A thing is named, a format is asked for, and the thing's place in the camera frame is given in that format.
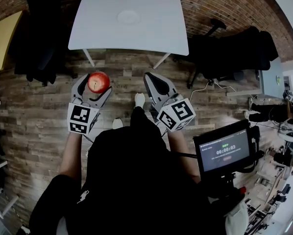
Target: small display screen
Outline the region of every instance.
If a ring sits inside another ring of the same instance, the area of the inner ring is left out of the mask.
[[[250,155],[246,130],[200,144],[199,147],[204,171],[229,165]]]

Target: person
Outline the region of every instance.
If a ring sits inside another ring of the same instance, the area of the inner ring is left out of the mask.
[[[259,112],[256,114],[249,114],[248,111],[244,112],[245,118],[252,122],[271,120],[282,123],[287,121],[288,124],[293,125],[293,106],[289,101],[283,105],[256,105],[253,103],[252,98],[249,98],[249,111]]]
[[[31,234],[167,232],[178,227],[185,232],[215,224],[197,161],[167,150],[159,128],[144,113],[144,102],[144,95],[136,94],[130,126],[96,137],[81,190],[82,136],[69,134],[59,175],[30,217]],[[168,131],[168,139],[172,151],[189,153],[181,131]]]
[[[272,149],[269,151],[269,155],[272,156],[274,161],[276,161],[277,163],[293,168],[293,154],[289,149],[287,149],[284,154],[276,152],[274,149]]]

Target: white sneaker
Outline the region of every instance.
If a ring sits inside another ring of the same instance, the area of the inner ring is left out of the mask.
[[[252,104],[253,104],[253,100],[251,97],[249,97],[249,111],[252,111]]]
[[[137,93],[135,95],[135,102],[136,102],[136,106],[135,107],[140,106],[143,109],[143,106],[144,106],[144,104],[146,102],[146,97],[144,96],[143,93]]]
[[[122,120],[119,117],[114,119],[114,121],[113,121],[113,130],[119,129],[119,128],[122,128],[122,127],[123,127]]]
[[[249,120],[249,116],[250,116],[249,111],[245,111],[245,112],[244,112],[244,117],[245,117],[245,119],[248,119],[248,120]]]

